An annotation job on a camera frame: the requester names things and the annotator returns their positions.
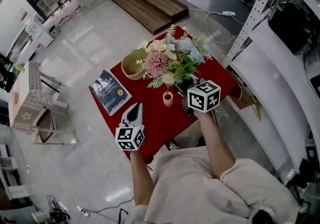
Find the wooden board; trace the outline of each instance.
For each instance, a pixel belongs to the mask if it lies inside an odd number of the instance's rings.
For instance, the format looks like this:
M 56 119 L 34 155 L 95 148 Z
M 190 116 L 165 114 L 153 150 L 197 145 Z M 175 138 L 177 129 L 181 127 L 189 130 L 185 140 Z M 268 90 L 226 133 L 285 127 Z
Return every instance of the wooden board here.
M 172 24 L 170 18 L 144 0 L 111 0 L 155 35 Z
M 176 22 L 188 16 L 188 8 L 176 0 L 145 0 Z

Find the cube with fiducial markers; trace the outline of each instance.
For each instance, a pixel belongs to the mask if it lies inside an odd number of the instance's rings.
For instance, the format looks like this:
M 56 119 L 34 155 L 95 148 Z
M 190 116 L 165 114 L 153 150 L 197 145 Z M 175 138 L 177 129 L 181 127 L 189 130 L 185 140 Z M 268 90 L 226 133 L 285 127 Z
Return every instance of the cube with fiducial markers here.
M 144 126 L 118 127 L 115 142 L 123 151 L 138 150 L 145 139 Z
M 208 80 L 187 90 L 188 107 L 207 113 L 220 104 L 221 87 Z

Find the table with red tablecloth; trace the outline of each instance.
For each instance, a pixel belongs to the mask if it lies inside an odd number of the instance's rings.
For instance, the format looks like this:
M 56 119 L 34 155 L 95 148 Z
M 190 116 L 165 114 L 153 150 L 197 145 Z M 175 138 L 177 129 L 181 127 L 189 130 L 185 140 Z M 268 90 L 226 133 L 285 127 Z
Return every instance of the table with red tablecloth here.
M 179 39 L 184 33 L 185 31 L 177 26 L 174 37 Z M 165 33 L 156 39 L 162 40 L 164 38 Z M 198 78 L 211 80 L 221 87 L 221 101 L 227 95 L 232 95 L 237 98 L 240 97 L 241 89 L 238 84 L 215 59 L 202 63 L 197 70 L 199 73 L 195 75 Z M 163 94 L 167 90 L 166 86 L 163 85 L 157 89 L 147 88 L 151 81 L 150 79 L 130 80 L 122 72 L 121 62 L 114 66 L 111 72 L 130 92 L 132 98 L 113 116 L 109 116 L 96 97 L 94 95 L 92 96 L 113 135 L 115 135 L 116 128 L 119 127 L 121 117 L 127 108 L 137 102 L 143 104 L 143 125 L 146 137 L 145 144 L 140 147 L 140 153 L 146 162 L 150 162 L 163 145 L 173 140 L 174 137 L 197 120 L 196 118 L 189 118 L 185 113 L 181 105 L 183 97 L 179 95 L 172 86 L 169 88 L 169 91 L 173 94 L 173 106 L 166 107 L 163 102 Z

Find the dark blue book cover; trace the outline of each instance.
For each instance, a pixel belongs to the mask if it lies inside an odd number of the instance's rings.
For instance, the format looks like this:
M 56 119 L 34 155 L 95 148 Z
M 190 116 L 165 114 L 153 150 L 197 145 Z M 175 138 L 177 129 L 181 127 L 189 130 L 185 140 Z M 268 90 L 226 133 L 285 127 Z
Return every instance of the dark blue book cover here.
M 112 116 L 132 97 L 116 77 L 106 70 L 89 88 L 109 116 Z

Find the flower bouquet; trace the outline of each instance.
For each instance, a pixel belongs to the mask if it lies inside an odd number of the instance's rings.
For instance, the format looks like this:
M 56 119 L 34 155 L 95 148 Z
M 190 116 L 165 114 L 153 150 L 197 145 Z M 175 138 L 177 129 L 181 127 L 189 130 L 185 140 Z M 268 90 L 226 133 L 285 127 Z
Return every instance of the flower bouquet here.
M 184 33 L 175 39 L 175 31 L 176 26 L 171 25 L 164 39 L 150 44 L 145 40 L 131 53 L 136 63 L 145 69 L 143 79 L 152 79 L 148 85 L 150 88 L 159 88 L 163 84 L 168 89 L 171 85 L 179 88 L 179 84 L 189 79 L 197 72 L 197 67 L 206 62 L 205 59 L 212 58 L 202 38 L 190 39 Z

